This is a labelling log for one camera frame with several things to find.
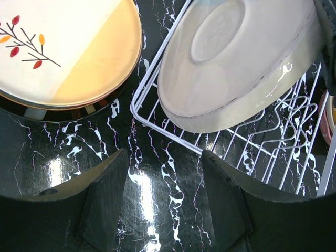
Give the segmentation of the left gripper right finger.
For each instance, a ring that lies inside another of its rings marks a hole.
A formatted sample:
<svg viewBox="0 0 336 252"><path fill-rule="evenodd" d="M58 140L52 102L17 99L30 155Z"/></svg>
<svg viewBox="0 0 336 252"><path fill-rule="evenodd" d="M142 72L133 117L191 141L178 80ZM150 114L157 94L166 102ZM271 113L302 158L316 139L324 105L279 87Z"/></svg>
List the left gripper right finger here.
<svg viewBox="0 0 336 252"><path fill-rule="evenodd" d="M201 163L219 251L335 251L335 194L279 190L207 150Z"/></svg>

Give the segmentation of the blue cream branch plate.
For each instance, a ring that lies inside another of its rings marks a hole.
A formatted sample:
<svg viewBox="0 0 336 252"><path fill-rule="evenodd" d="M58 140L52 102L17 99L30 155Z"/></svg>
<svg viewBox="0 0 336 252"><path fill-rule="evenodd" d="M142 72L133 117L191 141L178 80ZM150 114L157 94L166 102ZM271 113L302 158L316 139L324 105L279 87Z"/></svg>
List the blue cream branch plate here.
<svg viewBox="0 0 336 252"><path fill-rule="evenodd" d="M287 92L323 46L313 1L193 1L163 55L161 107L188 132L228 129Z"/></svg>

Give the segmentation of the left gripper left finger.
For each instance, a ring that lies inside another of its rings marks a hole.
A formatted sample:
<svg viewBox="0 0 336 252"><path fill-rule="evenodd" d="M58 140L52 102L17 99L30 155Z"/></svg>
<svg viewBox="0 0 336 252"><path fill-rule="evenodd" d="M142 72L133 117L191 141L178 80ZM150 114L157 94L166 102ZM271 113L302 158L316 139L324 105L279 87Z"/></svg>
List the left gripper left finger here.
<svg viewBox="0 0 336 252"><path fill-rule="evenodd" d="M113 251L128 153L36 195L1 197L1 251Z"/></svg>

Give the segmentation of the white wire dish rack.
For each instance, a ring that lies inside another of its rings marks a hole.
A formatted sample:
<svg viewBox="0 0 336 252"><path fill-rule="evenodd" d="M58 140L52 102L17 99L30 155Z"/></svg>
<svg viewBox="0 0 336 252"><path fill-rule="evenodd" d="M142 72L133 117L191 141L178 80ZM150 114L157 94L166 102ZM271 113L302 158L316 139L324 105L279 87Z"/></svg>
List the white wire dish rack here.
<svg viewBox="0 0 336 252"><path fill-rule="evenodd" d="M164 113L158 96L158 76L165 49L193 1L186 1L169 29L160 49L136 90L130 105L134 118L158 132L168 142L176 142L201 154L213 151L232 166L247 174L293 193L303 193L303 177L315 170L311 152L320 121L313 89L306 82L308 70L321 65L312 63L301 78L280 98L251 118L228 129L212 133L193 133L175 125Z"/></svg>

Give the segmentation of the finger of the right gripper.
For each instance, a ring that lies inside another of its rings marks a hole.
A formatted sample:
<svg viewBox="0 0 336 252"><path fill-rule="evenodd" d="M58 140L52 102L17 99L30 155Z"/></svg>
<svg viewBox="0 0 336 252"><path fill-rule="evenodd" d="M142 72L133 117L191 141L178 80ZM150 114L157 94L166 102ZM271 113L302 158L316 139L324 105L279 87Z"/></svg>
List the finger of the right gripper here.
<svg viewBox="0 0 336 252"><path fill-rule="evenodd" d="M335 89L335 1L316 0L314 4L325 38L322 54L328 71L327 89Z"/></svg>

